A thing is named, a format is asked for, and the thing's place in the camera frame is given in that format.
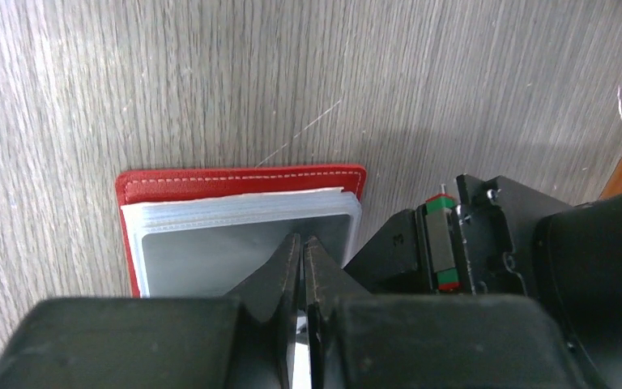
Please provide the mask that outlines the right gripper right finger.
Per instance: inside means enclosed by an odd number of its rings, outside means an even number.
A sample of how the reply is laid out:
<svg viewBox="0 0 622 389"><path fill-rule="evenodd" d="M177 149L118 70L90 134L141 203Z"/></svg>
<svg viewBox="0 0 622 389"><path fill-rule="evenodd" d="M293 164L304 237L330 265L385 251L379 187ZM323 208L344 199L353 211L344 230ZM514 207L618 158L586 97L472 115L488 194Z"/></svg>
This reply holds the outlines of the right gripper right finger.
<svg viewBox="0 0 622 389"><path fill-rule="evenodd" d="M558 326L514 295L372 294L310 238L315 388L586 388Z"/></svg>

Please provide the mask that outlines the white credit card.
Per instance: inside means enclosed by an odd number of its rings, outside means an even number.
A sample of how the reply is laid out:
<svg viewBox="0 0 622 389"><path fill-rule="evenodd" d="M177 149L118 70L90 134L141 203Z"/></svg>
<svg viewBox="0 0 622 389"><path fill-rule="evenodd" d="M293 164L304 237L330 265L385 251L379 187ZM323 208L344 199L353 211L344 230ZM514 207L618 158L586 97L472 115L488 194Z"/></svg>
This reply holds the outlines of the white credit card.
<svg viewBox="0 0 622 389"><path fill-rule="evenodd" d="M301 316L297 319L296 325L296 343L292 388L312 388L307 320L305 317Z"/></svg>

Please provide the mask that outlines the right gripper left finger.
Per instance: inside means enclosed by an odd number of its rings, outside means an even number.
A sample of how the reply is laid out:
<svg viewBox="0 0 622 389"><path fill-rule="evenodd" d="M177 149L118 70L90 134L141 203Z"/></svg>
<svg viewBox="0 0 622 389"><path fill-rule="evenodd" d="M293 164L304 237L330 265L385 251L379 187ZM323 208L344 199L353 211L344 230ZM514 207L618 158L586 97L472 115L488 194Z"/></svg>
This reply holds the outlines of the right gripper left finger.
<svg viewBox="0 0 622 389"><path fill-rule="evenodd" d="M42 301L0 356L0 388L289 388L301 239L221 297Z"/></svg>

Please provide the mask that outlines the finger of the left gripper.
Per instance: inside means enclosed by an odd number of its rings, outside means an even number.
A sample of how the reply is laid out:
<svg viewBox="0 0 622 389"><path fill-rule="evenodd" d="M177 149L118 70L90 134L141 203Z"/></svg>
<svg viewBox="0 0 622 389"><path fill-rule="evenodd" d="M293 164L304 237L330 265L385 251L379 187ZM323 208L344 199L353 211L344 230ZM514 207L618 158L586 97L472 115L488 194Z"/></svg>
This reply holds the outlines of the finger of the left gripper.
<svg viewBox="0 0 622 389"><path fill-rule="evenodd" d="M371 293L435 293L425 211L391 216L343 270Z"/></svg>

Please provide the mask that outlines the red card holder wallet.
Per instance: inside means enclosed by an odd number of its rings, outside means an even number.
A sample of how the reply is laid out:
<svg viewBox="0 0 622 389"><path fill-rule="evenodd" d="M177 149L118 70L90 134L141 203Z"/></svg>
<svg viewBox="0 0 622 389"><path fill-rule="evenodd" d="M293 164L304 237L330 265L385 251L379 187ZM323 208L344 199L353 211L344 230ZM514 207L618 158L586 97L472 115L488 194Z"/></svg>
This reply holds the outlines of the red card holder wallet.
<svg viewBox="0 0 622 389"><path fill-rule="evenodd" d="M352 164L121 173L115 189L132 295L143 297L137 275L149 233L347 214L354 221L351 249L343 261L334 259L346 264L356 252L366 176Z"/></svg>

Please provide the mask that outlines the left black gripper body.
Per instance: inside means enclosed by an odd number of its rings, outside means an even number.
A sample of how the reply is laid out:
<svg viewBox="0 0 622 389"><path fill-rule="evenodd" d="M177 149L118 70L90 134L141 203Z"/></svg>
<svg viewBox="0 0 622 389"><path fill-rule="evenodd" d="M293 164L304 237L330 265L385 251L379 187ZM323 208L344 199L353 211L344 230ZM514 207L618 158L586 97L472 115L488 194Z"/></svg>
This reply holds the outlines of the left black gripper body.
<svg viewBox="0 0 622 389"><path fill-rule="evenodd" d="M462 174L455 183L456 197L437 194L413 212L416 290L553 295L543 235L571 205L504 176Z"/></svg>

